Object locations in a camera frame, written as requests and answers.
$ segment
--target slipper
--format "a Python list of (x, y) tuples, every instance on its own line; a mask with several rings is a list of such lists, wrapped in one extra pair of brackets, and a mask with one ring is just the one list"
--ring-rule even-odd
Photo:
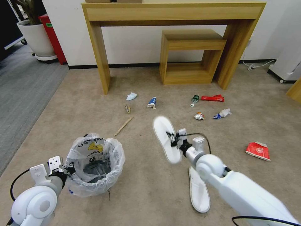
[(177, 164), (182, 160), (182, 154), (177, 147), (172, 147), (170, 139), (166, 132), (175, 134), (175, 130), (168, 120), (164, 116), (158, 116), (153, 121), (153, 128), (155, 134), (163, 147), (165, 156), (171, 164)]
[(200, 213), (206, 213), (210, 209), (210, 197), (205, 182), (197, 171), (189, 167), (190, 200), (192, 206)]

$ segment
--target clear plastic trash bag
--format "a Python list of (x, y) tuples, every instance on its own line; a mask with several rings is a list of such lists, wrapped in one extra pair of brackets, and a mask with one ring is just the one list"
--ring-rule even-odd
[(96, 133), (77, 138), (65, 163), (73, 162), (76, 170), (67, 177), (69, 192), (80, 197), (105, 193), (116, 183), (124, 161), (122, 145), (116, 139), (100, 138)]

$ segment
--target white wall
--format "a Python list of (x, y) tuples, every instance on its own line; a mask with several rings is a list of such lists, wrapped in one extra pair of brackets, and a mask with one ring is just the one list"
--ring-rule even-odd
[[(81, 2), (84, 0), (43, 0), (46, 11), (62, 46), (69, 66), (96, 64)], [(277, 58), (288, 41), (286, 34), (300, 23), (297, 14), (289, 11), (300, 9), (300, 0), (267, 0), (266, 7), (253, 32), (253, 39), (245, 51), (245, 59)], [(223, 35), (225, 25), (214, 26), (148, 26), (104, 27), (103, 37), (109, 64), (159, 62), (162, 29), (212, 28)], [(178, 52), (170, 55), (170, 61), (199, 61), (202, 52)]]

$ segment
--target carpet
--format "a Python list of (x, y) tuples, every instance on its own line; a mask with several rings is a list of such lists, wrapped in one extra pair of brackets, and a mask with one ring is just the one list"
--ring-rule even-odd
[[(278, 197), (300, 221), (301, 105), (285, 95), (291, 84), (280, 84), (265, 70), (248, 72), (239, 65), (228, 90), (223, 91), (216, 83), (163, 86), (157, 67), (114, 68), (107, 96), (102, 94), (97, 69), (69, 71), (0, 178), (0, 225), (9, 220), (13, 203), (9, 188), (17, 175), (52, 156), (65, 159), (73, 141), (86, 133), (114, 137), (130, 116), (134, 118), (114, 137), (122, 143), (126, 160), (110, 189), (111, 198), (108, 193), (79, 198), (65, 187), (50, 225), (233, 225), (231, 217), (237, 213), (210, 185), (209, 212), (193, 209), (189, 163), (183, 159), (170, 165), (165, 159), (152, 128), (158, 115), (169, 117), (175, 129), (206, 134), (213, 154)], [(130, 92), (138, 96), (126, 101)], [(222, 94), (225, 102), (200, 101), (191, 108), (195, 94)], [(146, 107), (154, 96), (155, 110)], [(130, 115), (125, 104), (131, 107)], [(212, 119), (225, 108), (232, 115)], [(204, 121), (193, 118), (197, 111), (205, 115)], [(252, 141), (268, 145), (270, 162), (245, 153)], [(32, 185), (25, 174), (15, 184), (15, 196)]]
[(0, 64), (0, 175), (68, 72), (31, 53), (23, 46)]

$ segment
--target beige carpet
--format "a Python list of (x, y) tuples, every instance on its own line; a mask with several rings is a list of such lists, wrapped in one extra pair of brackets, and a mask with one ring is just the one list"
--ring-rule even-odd
[[(237, 214), (211, 186), (210, 211), (200, 214), (192, 208), (189, 163), (167, 163), (153, 133), (157, 115), (168, 116), (176, 129), (205, 133), (213, 154), (276, 195), (301, 220), (301, 105), (285, 95), (291, 84), (280, 84), (262, 68), (248, 72), (243, 65), (227, 91), (215, 83), (163, 86), (156, 67), (111, 69), (111, 74), (111, 88), (104, 96), (96, 69), (69, 71), (0, 178), (0, 225), (10, 218), (9, 187), (19, 173), (55, 155), (66, 158), (72, 142), (86, 133), (113, 137), (129, 118), (125, 104), (134, 118), (116, 137), (126, 161), (111, 188), (111, 200), (107, 193), (79, 198), (65, 188), (51, 225), (232, 225), (231, 217)], [(128, 102), (131, 91), (138, 97)], [(190, 108), (195, 94), (222, 94), (225, 102), (201, 101)], [(155, 110), (146, 107), (153, 96)], [(224, 108), (231, 108), (232, 115), (213, 120)], [(197, 111), (205, 114), (204, 121), (193, 118)], [(245, 153), (252, 141), (268, 144), (270, 162)], [(24, 175), (15, 185), (15, 196), (32, 185), (29, 174)]]

